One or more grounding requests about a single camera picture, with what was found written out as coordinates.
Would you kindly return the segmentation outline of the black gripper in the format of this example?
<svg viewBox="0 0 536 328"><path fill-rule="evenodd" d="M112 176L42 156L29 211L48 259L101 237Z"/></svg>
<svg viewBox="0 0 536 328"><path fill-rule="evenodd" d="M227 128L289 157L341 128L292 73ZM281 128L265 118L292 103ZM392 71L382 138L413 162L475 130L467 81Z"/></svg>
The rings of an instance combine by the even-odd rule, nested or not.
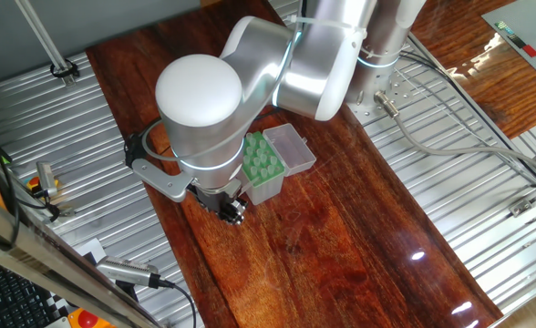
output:
<svg viewBox="0 0 536 328"><path fill-rule="evenodd" d="M242 183L238 179L233 179L218 189L205 189L192 182L188 186L188 191L204 209L218 213L221 220L228 224L242 224L248 202L237 198L241 188Z"/></svg>

